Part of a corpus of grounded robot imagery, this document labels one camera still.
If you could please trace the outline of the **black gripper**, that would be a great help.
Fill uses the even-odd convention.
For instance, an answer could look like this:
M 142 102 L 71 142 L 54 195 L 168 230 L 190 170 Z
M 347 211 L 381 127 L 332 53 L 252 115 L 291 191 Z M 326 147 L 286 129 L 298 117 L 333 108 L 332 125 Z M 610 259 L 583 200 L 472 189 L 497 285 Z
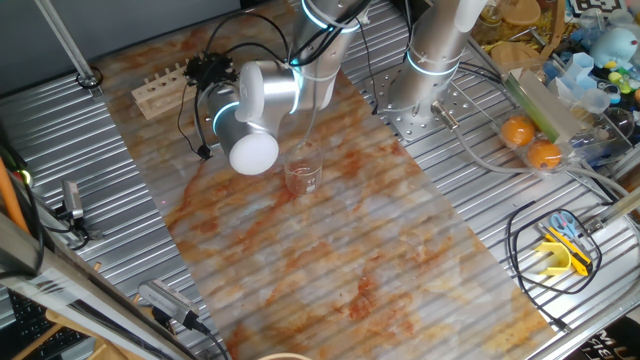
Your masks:
M 190 59 L 183 76 L 189 87 L 205 92 L 211 85 L 238 79 L 232 58 L 226 55 L 206 55 L 204 60 Z

